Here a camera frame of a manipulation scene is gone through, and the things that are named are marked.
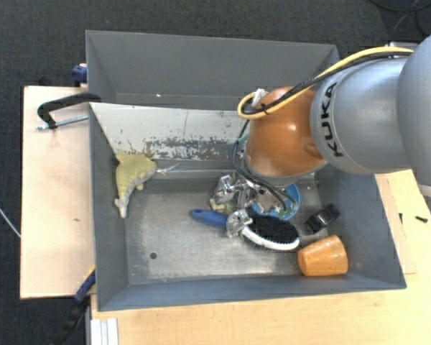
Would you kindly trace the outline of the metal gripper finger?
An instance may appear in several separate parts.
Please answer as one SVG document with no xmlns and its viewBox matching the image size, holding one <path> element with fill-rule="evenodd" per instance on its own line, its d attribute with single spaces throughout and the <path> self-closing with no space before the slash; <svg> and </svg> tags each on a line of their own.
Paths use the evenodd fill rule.
<svg viewBox="0 0 431 345">
<path fill-rule="evenodd" d="M 229 238 L 235 236 L 245 237 L 245 230 L 253 223 L 252 217 L 245 208 L 231 213 L 226 220 L 226 234 Z"/>
<path fill-rule="evenodd" d="M 217 204 L 224 204 L 238 200 L 241 193 L 241 178 L 237 174 L 220 177 L 214 191 L 214 200 Z"/>
</svg>

